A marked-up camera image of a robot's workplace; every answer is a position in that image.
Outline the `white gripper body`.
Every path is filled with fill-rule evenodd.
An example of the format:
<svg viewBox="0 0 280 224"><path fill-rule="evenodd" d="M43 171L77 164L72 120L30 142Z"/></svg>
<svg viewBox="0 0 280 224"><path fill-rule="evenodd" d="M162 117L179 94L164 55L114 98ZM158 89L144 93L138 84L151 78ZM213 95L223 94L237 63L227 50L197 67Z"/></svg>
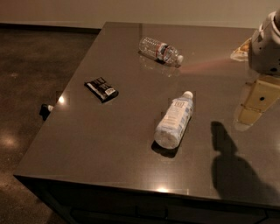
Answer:
<svg viewBox="0 0 280 224"><path fill-rule="evenodd" d="M254 32L248 62L259 74L280 75L280 10L271 12Z"/></svg>

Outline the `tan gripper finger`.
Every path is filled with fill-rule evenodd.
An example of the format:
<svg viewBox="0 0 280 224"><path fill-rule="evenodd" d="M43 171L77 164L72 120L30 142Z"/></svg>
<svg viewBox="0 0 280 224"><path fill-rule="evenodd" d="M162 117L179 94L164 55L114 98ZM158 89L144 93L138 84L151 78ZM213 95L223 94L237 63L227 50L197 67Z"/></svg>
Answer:
<svg viewBox="0 0 280 224"><path fill-rule="evenodd" d="M249 46L251 38L248 38L239 47L237 47L230 55L231 60L243 62L249 60Z"/></svg>
<svg viewBox="0 0 280 224"><path fill-rule="evenodd" d="M247 83L236 110L236 121L242 126L252 126L280 98L280 79L259 76Z"/></svg>

